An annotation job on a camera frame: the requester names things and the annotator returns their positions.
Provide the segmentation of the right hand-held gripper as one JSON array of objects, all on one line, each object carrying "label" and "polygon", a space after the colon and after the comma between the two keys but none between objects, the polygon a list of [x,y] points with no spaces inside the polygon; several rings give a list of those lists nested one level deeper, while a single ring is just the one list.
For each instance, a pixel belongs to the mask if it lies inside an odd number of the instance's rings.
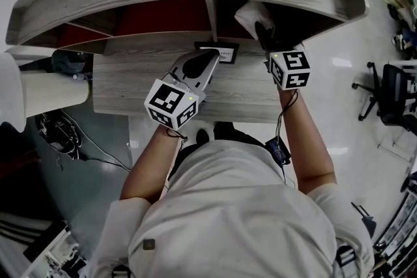
[{"label": "right hand-held gripper", "polygon": [[269,36],[264,25],[256,21],[255,32],[266,53],[266,69],[281,90],[306,87],[311,74],[309,53],[286,42],[278,42]]}]

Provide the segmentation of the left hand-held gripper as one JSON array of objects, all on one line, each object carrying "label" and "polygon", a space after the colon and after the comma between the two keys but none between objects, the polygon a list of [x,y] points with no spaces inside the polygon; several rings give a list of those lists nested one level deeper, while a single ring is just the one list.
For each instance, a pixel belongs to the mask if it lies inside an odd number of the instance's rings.
[{"label": "left hand-held gripper", "polygon": [[149,117],[174,131],[183,127],[197,115],[219,61],[219,51],[210,48],[180,56],[153,83],[144,102]]}]

